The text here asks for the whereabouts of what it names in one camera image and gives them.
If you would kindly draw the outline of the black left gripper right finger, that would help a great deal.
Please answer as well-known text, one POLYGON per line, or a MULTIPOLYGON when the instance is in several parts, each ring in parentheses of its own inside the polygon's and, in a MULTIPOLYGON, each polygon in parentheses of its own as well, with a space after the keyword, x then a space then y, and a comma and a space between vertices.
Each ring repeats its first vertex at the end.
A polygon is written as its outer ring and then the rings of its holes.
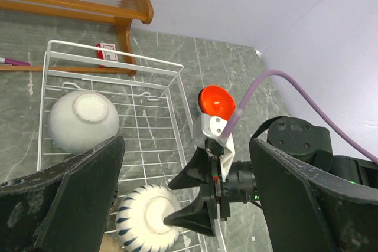
POLYGON ((377 190, 252 138, 250 158, 274 251, 377 251, 377 190))

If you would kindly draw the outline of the orange bowl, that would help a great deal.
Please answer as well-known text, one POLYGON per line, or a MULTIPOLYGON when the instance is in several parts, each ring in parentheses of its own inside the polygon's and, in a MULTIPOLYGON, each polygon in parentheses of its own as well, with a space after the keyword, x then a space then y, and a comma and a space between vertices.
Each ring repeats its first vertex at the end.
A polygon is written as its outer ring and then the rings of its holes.
POLYGON ((230 93, 218 85, 208 85, 198 93, 198 110, 210 116, 229 120, 236 109, 230 93))

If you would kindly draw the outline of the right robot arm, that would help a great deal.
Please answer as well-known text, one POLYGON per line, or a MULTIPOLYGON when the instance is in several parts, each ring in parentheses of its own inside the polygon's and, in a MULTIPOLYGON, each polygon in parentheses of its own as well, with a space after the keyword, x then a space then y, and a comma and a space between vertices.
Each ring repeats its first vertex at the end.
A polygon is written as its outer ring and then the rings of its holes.
POLYGON ((226 148, 214 134, 198 134, 195 143, 193 157, 168 186, 200 191, 164 224, 212 237, 215 220, 230 217, 230 204, 251 202, 261 207, 274 244, 340 247, 357 236, 375 239, 377 167, 333 155, 326 128, 294 117, 269 119, 250 139, 250 161, 233 162, 226 173, 226 148))

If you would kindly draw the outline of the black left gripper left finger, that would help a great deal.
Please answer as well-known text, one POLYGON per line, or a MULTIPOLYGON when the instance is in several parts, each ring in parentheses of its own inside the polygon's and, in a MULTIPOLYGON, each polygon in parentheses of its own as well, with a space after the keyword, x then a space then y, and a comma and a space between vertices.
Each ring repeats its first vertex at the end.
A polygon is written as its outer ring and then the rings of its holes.
POLYGON ((99 251, 125 151, 114 136, 1 184, 1 251, 99 251))

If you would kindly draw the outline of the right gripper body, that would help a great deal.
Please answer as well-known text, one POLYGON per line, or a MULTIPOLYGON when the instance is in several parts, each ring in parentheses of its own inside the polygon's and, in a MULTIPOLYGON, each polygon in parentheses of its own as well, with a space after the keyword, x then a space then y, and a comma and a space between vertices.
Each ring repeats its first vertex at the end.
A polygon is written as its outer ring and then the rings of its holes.
POLYGON ((214 185, 216 204, 220 209, 220 219, 227 221, 231 216, 231 203, 247 204, 250 202, 256 207, 260 207, 251 161, 233 162, 229 172, 223 174, 220 157, 225 153, 225 148, 214 139, 208 138, 205 141, 205 150, 210 160, 210 176, 214 185))

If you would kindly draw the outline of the beige brown ceramic bowl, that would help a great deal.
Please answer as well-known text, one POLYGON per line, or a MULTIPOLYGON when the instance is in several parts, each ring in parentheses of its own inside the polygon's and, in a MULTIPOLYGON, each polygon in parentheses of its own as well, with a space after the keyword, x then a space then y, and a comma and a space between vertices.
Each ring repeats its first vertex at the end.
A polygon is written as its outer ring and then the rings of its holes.
POLYGON ((104 233, 99 252, 123 252, 123 249, 114 238, 104 233))

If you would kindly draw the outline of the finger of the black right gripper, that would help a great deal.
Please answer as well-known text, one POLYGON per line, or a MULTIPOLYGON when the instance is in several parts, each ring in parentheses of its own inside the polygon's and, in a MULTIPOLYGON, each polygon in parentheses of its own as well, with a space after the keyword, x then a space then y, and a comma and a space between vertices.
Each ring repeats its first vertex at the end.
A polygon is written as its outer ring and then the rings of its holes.
POLYGON ((188 206, 165 217, 165 225, 185 228, 208 237, 215 237, 216 200, 206 190, 200 190, 188 206))
POLYGON ((194 188, 209 184, 211 179, 208 154, 204 149, 197 148, 189 163, 169 182, 168 187, 171 190, 194 188))

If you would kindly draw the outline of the white bowl with leaf pattern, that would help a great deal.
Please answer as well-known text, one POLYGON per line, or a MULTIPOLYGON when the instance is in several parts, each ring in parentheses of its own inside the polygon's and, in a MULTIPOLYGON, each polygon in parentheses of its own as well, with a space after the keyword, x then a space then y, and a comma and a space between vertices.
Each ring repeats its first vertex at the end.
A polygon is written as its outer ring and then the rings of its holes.
POLYGON ((165 186, 148 184, 126 194, 116 213, 119 241, 127 251, 167 251, 181 229, 164 224, 165 217, 181 205, 165 186))

